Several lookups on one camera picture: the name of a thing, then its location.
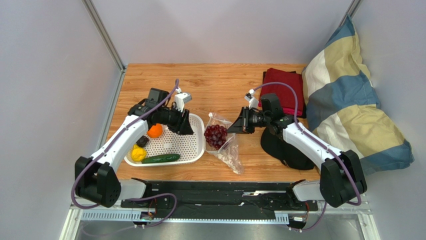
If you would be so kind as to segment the red grape bunch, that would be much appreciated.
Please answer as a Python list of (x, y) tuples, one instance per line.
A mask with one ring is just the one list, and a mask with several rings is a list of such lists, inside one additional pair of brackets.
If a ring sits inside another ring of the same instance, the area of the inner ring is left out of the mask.
[(227, 141), (228, 130), (225, 126), (213, 124), (206, 127), (203, 135), (210, 147), (219, 150)]

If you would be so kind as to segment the clear zip top bag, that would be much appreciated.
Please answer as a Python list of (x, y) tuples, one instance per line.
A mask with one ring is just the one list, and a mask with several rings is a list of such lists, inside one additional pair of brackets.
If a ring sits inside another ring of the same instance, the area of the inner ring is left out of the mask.
[[(232, 122), (228, 119), (222, 117), (217, 113), (210, 112), (208, 114), (209, 121), (207, 126), (210, 125), (220, 125), (225, 126), (227, 129), (232, 125)], [(242, 161), (239, 158), (239, 145), (237, 141), (237, 136), (234, 133), (227, 133), (226, 143), (219, 149), (216, 150), (213, 147), (209, 146), (205, 140), (205, 150), (225, 163), (235, 174), (241, 175), (244, 173), (244, 167)]]

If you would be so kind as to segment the orange fruit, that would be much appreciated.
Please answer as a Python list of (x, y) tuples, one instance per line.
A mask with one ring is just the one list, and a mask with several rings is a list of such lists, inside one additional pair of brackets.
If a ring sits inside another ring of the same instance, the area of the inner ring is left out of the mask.
[(163, 127), (159, 123), (154, 124), (151, 126), (151, 128), (147, 131), (146, 134), (151, 139), (159, 138), (163, 134)]

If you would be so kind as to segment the green cucumber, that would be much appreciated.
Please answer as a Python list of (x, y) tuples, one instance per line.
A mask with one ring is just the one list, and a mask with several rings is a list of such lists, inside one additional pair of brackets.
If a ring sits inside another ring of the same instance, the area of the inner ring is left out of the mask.
[(161, 154), (145, 158), (141, 163), (142, 164), (161, 164), (161, 163), (171, 163), (176, 162), (181, 158), (180, 154), (170, 153), (170, 154)]

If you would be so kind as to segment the yellow lemon toy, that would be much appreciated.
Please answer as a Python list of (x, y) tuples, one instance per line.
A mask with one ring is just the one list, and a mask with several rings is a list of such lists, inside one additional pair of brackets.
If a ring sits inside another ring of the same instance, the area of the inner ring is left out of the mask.
[(130, 156), (134, 162), (142, 162), (146, 158), (147, 152), (143, 147), (135, 144), (131, 150)]

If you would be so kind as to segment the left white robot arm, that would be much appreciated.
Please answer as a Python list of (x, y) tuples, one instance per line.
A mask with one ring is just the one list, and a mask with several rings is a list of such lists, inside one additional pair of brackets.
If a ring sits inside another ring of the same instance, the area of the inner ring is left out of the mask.
[(165, 125), (178, 135), (192, 135), (189, 110), (185, 104), (192, 100), (177, 86), (171, 92), (151, 88), (147, 98), (135, 104), (113, 136), (90, 157), (81, 156), (75, 162), (75, 182), (71, 188), (72, 203), (76, 197), (93, 203), (93, 207), (110, 208), (121, 200), (143, 200), (147, 187), (140, 179), (119, 180), (116, 172), (127, 153), (155, 124)]

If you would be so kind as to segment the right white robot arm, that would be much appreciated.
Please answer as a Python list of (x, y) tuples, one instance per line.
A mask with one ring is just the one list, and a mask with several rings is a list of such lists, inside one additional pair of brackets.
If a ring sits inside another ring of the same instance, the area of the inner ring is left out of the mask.
[(359, 206), (367, 183), (359, 156), (353, 150), (342, 151), (313, 135), (292, 115), (285, 114), (274, 93), (260, 97), (262, 109), (254, 108), (257, 99), (248, 93), (249, 105), (242, 107), (235, 122), (227, 129), (233, 134), (252, 134), (266, 128), (271, 139), (277, 139), (277, 151), (283, 162), (293, 169), (306, 170), (316, 166), (320, 179), (293, 183), (288, 194), (297, 202), (324, 201), (337, 208), (343, 204)]

